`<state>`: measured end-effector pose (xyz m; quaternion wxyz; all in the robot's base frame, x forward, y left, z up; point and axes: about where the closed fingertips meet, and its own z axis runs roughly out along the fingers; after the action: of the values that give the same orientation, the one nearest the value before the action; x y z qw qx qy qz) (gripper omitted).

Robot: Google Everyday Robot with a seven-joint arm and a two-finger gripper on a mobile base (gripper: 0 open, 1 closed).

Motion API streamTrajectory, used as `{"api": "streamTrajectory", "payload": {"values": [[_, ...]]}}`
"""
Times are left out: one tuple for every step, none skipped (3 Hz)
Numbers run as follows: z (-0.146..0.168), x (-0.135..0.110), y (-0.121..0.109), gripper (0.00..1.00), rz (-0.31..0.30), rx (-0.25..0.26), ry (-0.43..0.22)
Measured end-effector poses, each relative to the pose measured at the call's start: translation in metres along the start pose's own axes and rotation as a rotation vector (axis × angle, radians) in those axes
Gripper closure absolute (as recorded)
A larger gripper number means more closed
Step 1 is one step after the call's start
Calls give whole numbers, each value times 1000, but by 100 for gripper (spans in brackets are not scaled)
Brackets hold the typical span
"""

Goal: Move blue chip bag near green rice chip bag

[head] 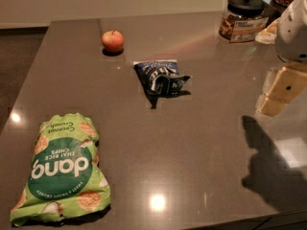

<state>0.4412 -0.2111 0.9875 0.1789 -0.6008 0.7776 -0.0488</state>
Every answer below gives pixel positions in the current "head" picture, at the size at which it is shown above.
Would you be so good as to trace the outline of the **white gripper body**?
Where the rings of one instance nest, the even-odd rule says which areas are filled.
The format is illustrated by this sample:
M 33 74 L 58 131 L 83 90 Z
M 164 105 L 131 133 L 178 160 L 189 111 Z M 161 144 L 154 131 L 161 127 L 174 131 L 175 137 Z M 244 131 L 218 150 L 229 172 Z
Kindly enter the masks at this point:
M 281 14 L 275 49 L 284 61 L 307 63 L 307 0 L 294 0 Z

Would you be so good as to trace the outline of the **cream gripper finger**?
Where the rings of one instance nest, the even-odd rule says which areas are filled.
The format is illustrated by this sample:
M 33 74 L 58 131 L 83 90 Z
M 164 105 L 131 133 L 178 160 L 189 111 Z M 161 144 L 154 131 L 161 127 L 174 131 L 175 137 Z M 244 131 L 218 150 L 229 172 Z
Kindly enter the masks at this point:
M 270 100 L 289 104 L 306 87 L 307 73 L 289 67 L 282 67 L 277 71 L 266 95 Z
M 257 111 L 271 117 L 278 115 L 286 106 L 285 103 L 271 100 L 265 95 L 261 95 L 257 101 Z

